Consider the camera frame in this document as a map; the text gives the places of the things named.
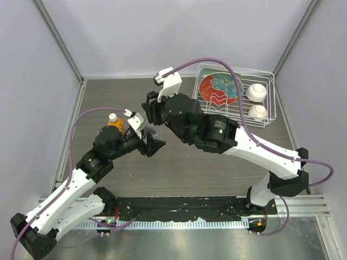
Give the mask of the orange juice bottle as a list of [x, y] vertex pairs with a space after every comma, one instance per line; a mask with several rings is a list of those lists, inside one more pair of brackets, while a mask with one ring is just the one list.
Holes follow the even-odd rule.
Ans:
[[124, 123], [121, 118], [118, 117], [118, 120], [116, 122], [110, 122], [108, 119], [108, 125], [116, 127], [118, 130], [120, 130], [122, 135], [125, 134]]

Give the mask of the white bottle cap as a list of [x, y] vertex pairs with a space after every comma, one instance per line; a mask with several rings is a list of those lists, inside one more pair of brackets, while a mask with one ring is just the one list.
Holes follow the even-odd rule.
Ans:
[[108, 118], [110, 122], [116, 122], [118, 120], [118, 117], [115, 113], [111, 113]]

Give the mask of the clear plastic bottle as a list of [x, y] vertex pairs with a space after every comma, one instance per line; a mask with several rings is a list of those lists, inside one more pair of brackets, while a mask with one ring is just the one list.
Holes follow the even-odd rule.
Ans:
[[145, 136], [147, 134], [151, 134], [153, 138], [159, 137], [159, 134], [160, 134], [158, 126], [155, 126], [154, 124], [149, 123], [148, 120], [144, 120], [142, 131]]

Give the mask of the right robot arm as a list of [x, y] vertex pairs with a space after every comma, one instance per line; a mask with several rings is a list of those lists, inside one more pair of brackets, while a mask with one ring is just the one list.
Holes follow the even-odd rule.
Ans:
[[232, 155], [268, 170], [257, 185], [247, 191], [245, 208], [259, 213], [276, 196], [294, 197], [309, 185], [309, 175], [299, 155], [304, 148], [290, 151], [264, 139], [253, 141], [236, 121], [218, 114], [205, 114], [200, 103], [182, 93], [158, 101], [159, 94], [149, 92], [142, 108], [149, 123], [166, 125], [181, 142], [204, 152]]

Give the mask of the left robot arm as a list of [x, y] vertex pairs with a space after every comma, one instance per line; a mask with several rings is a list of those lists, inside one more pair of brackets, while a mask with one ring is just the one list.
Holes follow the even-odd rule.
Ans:
[[43, 259], [79, 222], [100, 213], [110, 216], [115, 211], [116, 198], [104, 187], [96, 189], [81, 204], [72, 204], [114, 168], [113, 160], [135, 150], [151, 157], [165, 144], [151, 134], [143, 138], [136, 132], [123, 135], [116, 126], [103, 127], [92, 149], [48, 198], [26, 214], [17, 213], [11, 218], [15, 242], [33, 259]]

